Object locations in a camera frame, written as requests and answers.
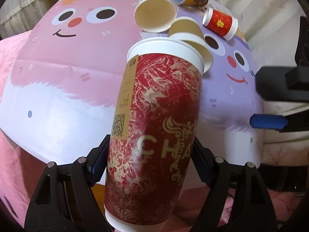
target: bed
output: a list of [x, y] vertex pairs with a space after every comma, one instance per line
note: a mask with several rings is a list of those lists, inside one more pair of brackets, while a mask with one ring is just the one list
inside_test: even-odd
[[0, 36], [29, 31], [57, 0], [0, 0]]

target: qr code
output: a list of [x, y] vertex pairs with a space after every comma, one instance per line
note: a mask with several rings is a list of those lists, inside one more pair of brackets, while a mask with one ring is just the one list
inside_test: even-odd
[[121, 137], [123, 133], [123, 126], [125, 125], [126, 114], [117, 114], [114, 116], [112, 136]]

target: cartoon eye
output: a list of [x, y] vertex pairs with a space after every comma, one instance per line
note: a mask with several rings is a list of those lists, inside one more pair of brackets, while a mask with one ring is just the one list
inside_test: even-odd
[[249, 64], [244, 54], [242, 54], [239, 50], [234, 51], [234, 57], [237, 60], [238, 66], [240, 66], [244, 71], [249, 71]]
[[86, 17], [89, 23], [102, 23], [112, 20], [117, 15], [113, 7], [99, 7], [90, 11]]
[[67, 21], [70, 17], [72, 17], [76, 12], [76, 9], [70, 8], [61, 11], [58, 15], [54, 17], [52, 20], [52, 25], [58, 25], [65, 21]]
[[216, 37], [216, 36], [214, 36], [210, 33], [205, 33], [204, 38], [205, 38], [205, 41], [207, 43], [208, 49], [211, 52], [213, 52], [214, 54], [219, 55], [219, 56], [225, 55], [225, 47], [224, 47], [222, 41], [218, 37]]

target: red paper cup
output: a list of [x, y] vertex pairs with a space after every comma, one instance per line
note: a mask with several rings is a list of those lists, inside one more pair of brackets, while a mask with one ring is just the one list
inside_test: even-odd
[[162, 37], [135, 44], [128, 60], [109, 146], [105, 215], [123, 232], [158, 232], [190, 161], [204, 62], [189, 44]]
[[236, 34], [238, 20], [209, 7], [203, 18], [203, 25], [220, 37], [223, 37], [226, 41], [229, 41]]

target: white fabric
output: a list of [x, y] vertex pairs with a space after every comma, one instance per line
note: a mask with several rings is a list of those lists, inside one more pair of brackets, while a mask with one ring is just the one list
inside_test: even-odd
[[[216, 0], [239, 20], [253, 58], [262, 66], [296, 66], [299, 18], [305, 15], [297, 0]], [[289, 115], [308, 104], [264, 102], [264, 113]], [[265, 131], [262, 163], [308, 165], [309, 132]]]
[[1, 37], [33, 29], [53, 4], [51, 0], [6, 0], [0, 8]]

